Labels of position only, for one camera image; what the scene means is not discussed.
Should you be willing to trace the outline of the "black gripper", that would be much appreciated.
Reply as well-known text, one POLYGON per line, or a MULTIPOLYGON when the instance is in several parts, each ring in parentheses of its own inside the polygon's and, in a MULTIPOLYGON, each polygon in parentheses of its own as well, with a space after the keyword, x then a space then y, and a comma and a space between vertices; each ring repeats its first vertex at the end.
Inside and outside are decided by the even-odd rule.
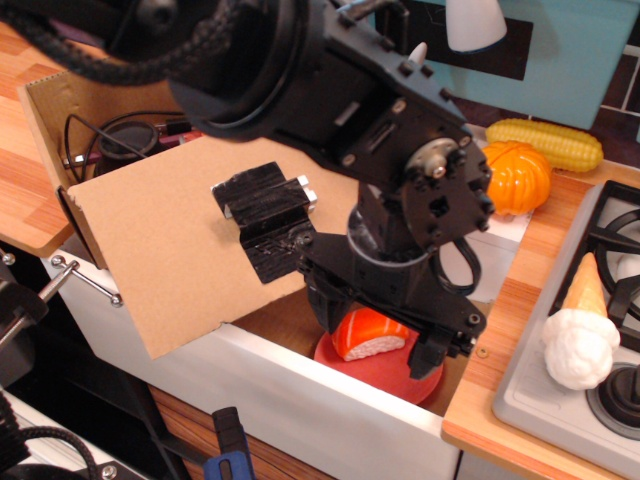
POLYGON ((358 303, 419 334, 408 360, 412 379, 429 377, 446 355, 470 355, 486 328, 468 299, 480 277, 476 256, 472 282, 456 285, 434 249, 407 262, 384 261, 347 235, 313 233, 298 241, 298 251, 309 304, 326 332, 335 332, 358 303))

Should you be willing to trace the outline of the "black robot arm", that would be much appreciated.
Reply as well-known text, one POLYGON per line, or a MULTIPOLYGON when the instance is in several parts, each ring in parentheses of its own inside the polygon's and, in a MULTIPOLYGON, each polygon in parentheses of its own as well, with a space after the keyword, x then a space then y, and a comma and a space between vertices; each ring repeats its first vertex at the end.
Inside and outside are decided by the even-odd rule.
POLYGON ((168 80, 202 132, 264 137, 359 183, 343 235, 300 237, 299 269, 327 331, 353 303, 418 335, 421 379, 467 353, 485 327, 469 291, 449 283, 439 248, 484 230, 490 170, 448 92, 402 37, 366 23, 398 1, 127 1, 106 43, 133 85, 168 80))

